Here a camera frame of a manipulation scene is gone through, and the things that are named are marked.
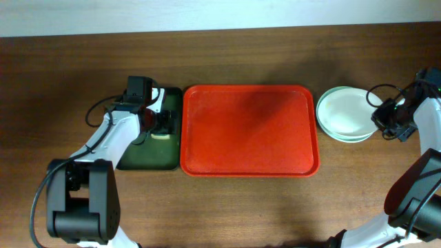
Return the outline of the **pale green plate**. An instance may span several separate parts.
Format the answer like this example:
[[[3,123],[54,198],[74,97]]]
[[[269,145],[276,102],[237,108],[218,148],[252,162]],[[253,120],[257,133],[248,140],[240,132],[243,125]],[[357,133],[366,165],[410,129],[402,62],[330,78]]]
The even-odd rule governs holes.
[[[333,138],[333,139],[335,139],[335,140],[337,140],[337,141],[343,142],[343,143],[359,143],[359,142],[362,142],[362,141],[367,140],[367,139],[372,135],[372,133],[370,133],[370,134],[366,134],[366,135],[364,135],[364,136],[360,136],[360,137],[346,137],[346,136],[341,136],[341,135],[339,135],[339,134],[335,134],[335,133],[333,133],[333,132],[330,132],[327,128],[325,128],[325,126],[320,122],[320,118],[319,118],[319,116],[318,116],[318,108],[320,107],[321,101],[322,101],[327,95],[329,95],[329,94],[331,94],[331,93],[333,93],[333,92],[339,91],[339,90],[347,89],[347,88],[349,88],[349,86],[338,86],[338,87],[333,87],[333,88],[327,90],[327,91],[326,91],[326,92],[325,92],[325,93],[324,93],[324,94],[318,99],[318,102],[317,102],[317,104],[316,104],[316,111],[315,111],[315,113],[316,113],[316,120],[317,120],[317,122],[318,122],[320,128],[322,129],[322,131],[323,131],[324,133],[326,133],[328,136],[330,136],[331,138]]]

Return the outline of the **white plate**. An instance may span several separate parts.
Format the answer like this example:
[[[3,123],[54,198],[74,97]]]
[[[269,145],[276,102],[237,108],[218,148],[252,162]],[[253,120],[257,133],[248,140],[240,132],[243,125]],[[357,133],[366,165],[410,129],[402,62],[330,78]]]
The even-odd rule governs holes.
[[[327,95],[318,108],[320,122],[330,132],[360,137],[378,130],[371,115],[382,100],[366,90],[349,87]]]

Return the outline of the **green and yellow sponge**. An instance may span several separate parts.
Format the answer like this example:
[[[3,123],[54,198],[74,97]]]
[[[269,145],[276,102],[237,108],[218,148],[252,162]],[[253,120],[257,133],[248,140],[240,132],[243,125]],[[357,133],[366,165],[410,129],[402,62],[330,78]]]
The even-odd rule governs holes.
[[[169,134],[151,134],[150,136],[156,140],[169,140],[170,139]]]

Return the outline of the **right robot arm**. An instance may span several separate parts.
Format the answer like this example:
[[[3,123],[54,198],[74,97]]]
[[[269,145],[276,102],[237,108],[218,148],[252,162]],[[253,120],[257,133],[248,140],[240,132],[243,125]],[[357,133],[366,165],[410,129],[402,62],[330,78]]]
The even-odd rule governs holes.
[[[421,156],[393,184],[381,214],[330,237],[326,248],[394,248],[440,238],[440,69],[420,70],[398,95],[402,103],[387,99],[371,120],[385,140],[404,142],[418,132]]]

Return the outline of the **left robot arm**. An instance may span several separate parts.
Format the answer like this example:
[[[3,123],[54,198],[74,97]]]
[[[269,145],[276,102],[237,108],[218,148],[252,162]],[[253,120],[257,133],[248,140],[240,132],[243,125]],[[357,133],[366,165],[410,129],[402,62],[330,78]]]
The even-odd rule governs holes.
[[[87,143],[71,157],[54,159],[46,188],[46,227],[53,238],[79,247],[139,247],[120,226],[114,170],[141,137],[176,131],[177,113],[141,104],[114,104]]]

